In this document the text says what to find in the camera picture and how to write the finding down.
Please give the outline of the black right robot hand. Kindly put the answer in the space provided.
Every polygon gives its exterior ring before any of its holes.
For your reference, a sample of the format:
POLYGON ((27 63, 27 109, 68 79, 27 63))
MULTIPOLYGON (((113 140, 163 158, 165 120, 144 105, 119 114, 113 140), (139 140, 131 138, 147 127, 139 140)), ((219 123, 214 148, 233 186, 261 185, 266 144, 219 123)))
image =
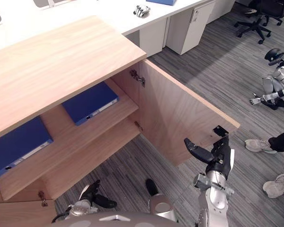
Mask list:
POLYGON ((220 140, 213 144, 213 149, 208 151, 196 144, 189 138, 184 139, 188 152, 207 164, 205 172, 216 171, 221 173, 225 179, 228 179, 231 167, 231 148, 229 146, 229 132, 222 126, 218 125, 213 129, 214 133, 221 137, 220 140))

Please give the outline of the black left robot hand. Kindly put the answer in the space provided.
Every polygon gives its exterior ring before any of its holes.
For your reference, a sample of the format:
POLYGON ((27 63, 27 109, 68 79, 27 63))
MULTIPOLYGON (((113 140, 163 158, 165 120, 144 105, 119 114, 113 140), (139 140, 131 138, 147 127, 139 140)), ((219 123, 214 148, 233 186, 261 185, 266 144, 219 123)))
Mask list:
POLYGON ((87 200, 90 203, 93 202, 95 195, 98 192, 98 187, 100 186, 100 180, 96 180, 93 184, 86 185, 82 190, 79 200, 87 200))

